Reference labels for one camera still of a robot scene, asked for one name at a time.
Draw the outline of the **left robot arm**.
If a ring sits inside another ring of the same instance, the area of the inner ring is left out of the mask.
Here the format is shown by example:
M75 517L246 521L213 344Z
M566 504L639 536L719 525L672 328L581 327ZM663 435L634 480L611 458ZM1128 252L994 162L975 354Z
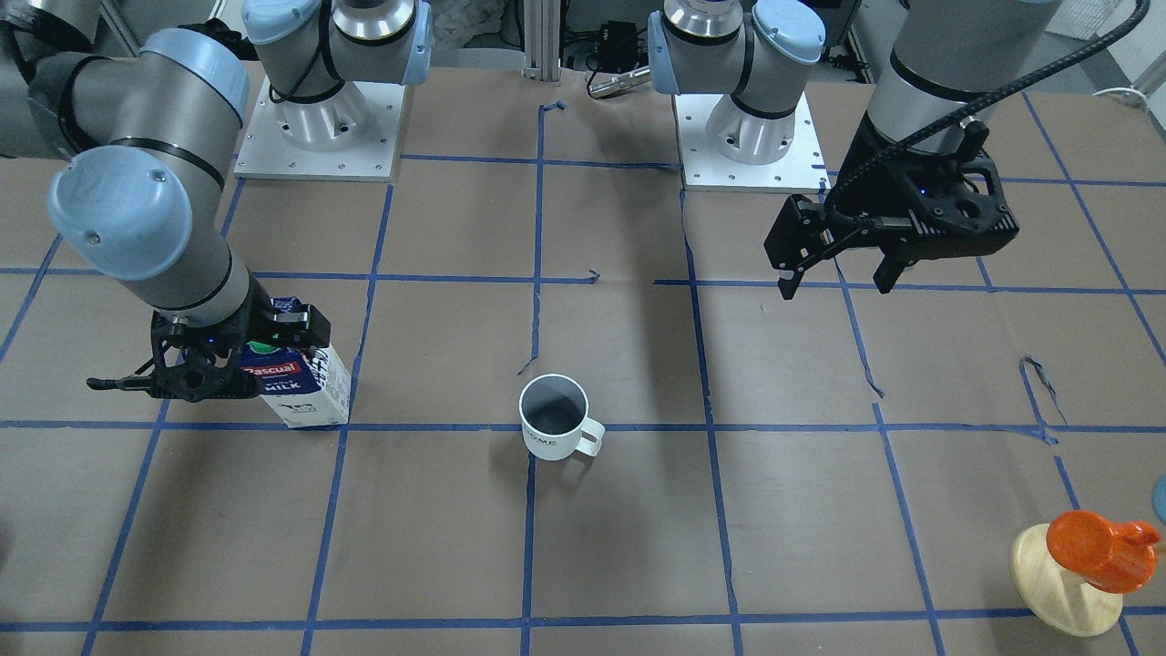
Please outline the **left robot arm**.
M876 248L888 292L927 259L1002 251L1018 223L986 118L1007 96L1055 1L912 1L833 190L794 193L763 242L792 299L805 271L842 251ZM793 143L796 105L827 45L800 1L667 1L649 16L652 84L667 96L711 93L709 128L724 157L761 165Z

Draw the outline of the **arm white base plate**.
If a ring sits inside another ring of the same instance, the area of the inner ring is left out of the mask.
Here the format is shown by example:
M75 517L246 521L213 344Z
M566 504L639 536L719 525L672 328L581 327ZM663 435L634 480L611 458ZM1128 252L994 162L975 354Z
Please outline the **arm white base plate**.
M247 179L391 182L409 87L349 82L324 101L274 103L260 87L234 165Z
M676 137L688 191L815 193L828 190L812 108L779 119L747 115L729 96L674 96Z

